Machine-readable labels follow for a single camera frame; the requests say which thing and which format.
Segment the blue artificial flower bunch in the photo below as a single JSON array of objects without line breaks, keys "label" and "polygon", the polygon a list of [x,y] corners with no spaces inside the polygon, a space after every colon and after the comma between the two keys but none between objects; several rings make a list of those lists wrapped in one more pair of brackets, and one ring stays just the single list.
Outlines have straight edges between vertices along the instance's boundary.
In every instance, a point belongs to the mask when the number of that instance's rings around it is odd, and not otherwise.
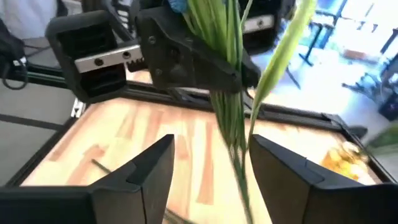
[{"label": "blue artificial flower bunch", "polygon": [[[171,8],[181,14],[189,29],[220,53],[238,71],[243,70],[243,27],[253,0],[248,0],[239,15],[238,0],[169,0]],[[210,99],[218,128],[228,150],[247,224],[254,224],[246,177],[246,154],[261,103],[282,78],[305,27],[315,13],[317,0],[301,0],[293,12],[282,40],[261,73],[253,99],[250,128],[245,131],[243,94],[211,90]]]}]

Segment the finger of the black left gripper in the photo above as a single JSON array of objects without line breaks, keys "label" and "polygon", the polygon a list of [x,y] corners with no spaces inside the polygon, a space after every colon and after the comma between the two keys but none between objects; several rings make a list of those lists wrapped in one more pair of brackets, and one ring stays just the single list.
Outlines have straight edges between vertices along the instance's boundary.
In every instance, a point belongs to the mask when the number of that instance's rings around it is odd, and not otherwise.
[{"label": "finger of the black left gripper", "polygon": [[251,57],[246,50],[243,50],[242,54],[241,75],[244,87],[257,88],[259,79],[261,77],[261,70],[251,60]]},{"label": "finger of the black left gripper", "polygon": [[168,6],[139,11],[136,29],[155,87],[226,92],[242,89],[241,72],[194,35],[183,16]]}]

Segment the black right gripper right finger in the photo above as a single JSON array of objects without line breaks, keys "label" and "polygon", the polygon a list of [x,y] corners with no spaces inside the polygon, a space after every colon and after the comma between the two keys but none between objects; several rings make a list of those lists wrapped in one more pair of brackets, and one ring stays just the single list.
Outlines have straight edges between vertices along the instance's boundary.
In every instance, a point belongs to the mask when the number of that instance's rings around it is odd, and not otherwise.
[{"label": "black right gripper right finger", "polygon": [[249,153],[273,224],[398,224],[398,184],[363,185],[258,134]]}]

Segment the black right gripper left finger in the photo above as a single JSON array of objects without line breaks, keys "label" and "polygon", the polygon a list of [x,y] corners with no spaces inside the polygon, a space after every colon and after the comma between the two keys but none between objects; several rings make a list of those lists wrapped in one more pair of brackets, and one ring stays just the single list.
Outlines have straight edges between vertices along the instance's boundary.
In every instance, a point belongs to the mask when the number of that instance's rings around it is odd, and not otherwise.
[{"label": "black right gripper left finger", "polygon": [[174,154],[166,134],[90,185],[0,187],[0,224],[162,224]]}]

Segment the yellow glass vase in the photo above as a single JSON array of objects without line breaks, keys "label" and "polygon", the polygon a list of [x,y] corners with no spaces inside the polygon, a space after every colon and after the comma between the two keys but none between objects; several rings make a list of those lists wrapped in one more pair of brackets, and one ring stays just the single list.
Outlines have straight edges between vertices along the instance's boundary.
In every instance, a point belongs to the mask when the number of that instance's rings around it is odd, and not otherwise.
[{"label": "yellow glass vase", "polygon": [[327,151],[320,165],[360,182],[369,177],[368,156],[354,143],[345,141]]}]

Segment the black aluminium table frame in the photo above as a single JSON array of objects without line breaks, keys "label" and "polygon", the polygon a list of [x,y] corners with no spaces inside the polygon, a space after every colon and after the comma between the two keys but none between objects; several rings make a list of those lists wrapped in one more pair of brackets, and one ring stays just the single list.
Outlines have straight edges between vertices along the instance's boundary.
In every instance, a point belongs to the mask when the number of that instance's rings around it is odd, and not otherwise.
[{"label": "black aluminium table frame", "polygon": [[[59,68],[48,68],[33,66],[28,69],[29,81],[34,84],[66,89],[65,79]],[[199,111],[212,112],[210,99],[206,93],[193,92],[190,90],[158,90],[151,84],[129,81],[128,88],[122,94],[123,98],[151,103],[160,103],[181,108],[195,109]],[[317,113],[299,109],[288,108],[279,105],[264,103],[261,106],[259,120],[267,120],[276,123],[293,124],[306,128],[323,129],[340,133],[345,139],[353,141],[360,147],[358,128],[349,127],[338,115],[328,113]],[[66,134],[77,118],[68,118],[64,124],[41,122],[39,120],[20,118],[17,116],[0,114],[0,121],[33,126],[44,129],[52,129],[55,134],[6,182],[6,187],[20,185],[32,171],[38,166],[43,158],[50,152],[51,148]]]}]

